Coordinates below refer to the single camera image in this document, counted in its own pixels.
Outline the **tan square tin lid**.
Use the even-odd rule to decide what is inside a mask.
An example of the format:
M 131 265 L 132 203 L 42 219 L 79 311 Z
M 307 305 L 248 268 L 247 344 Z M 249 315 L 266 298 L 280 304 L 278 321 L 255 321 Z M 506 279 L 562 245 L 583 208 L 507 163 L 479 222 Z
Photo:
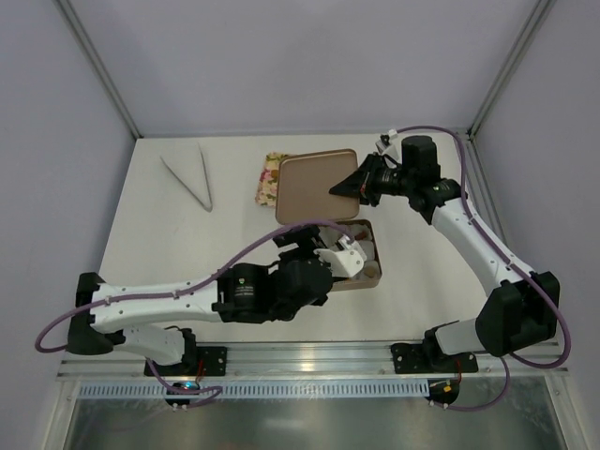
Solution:
M 352 149 L 284 158 L 279 164 L 275 217 L 281 225 L 308 219 L 347 220 L 359 213 L 356 199 L 329 193 L 358 168 Z

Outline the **tan chocolate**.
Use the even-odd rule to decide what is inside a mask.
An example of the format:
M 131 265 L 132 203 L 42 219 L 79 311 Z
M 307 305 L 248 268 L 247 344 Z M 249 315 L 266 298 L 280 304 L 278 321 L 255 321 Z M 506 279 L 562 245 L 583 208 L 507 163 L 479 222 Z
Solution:
M 377 270 L 374 267 L 366 267 L 364 273 L 369 278 L 374 278 L 377 275 Z

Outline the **metal tweezers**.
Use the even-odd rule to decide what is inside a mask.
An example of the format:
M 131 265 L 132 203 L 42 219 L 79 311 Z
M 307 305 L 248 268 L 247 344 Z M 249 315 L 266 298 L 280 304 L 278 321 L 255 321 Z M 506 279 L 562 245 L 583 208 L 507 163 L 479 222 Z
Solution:
M 175 149 L 160 155 L 159 161 L 174 183 L 204 212 L 211 214 L 214 211 L 208 164 L 198 142 L 189 145 L 186 149 Z

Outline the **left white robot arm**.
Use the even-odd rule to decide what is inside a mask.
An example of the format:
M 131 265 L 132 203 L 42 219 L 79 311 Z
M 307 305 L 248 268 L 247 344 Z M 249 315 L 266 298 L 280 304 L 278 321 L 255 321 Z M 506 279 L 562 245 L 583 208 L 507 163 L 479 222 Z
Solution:
M 162 367 L 190 366 L 189 330 L 166 322 L 289 322 L 300 309 L 323 305 L 334 285 L 333 263 L 318 247 L 314 225 L 285 226 L 240 250 L 214 274 L 171 284 L 112 285 L 80 275 L 67 330 L 68 353 L 138 354 Z

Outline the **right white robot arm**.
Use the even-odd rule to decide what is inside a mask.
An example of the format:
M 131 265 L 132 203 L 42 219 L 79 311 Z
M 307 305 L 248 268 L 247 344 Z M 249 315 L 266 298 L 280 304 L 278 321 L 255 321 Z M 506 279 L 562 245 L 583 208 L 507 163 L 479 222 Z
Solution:
M 377 206 L 383 195 L 407 199 L 413 211 L 443 235 L 477 276 L 487 297 L 478 316 L 428 330 L 424 341 L 434 354 L 489 353 L 503 357 L 554 338 L 560 283 L 550 272 L 537 273 L 519 260 L 481 222 L 464 186 L 442 176 L 437 145 L 424 135 L 401 141 L 401 159 L 381 136 L 377 152 L 366 157 L 330 193 Z

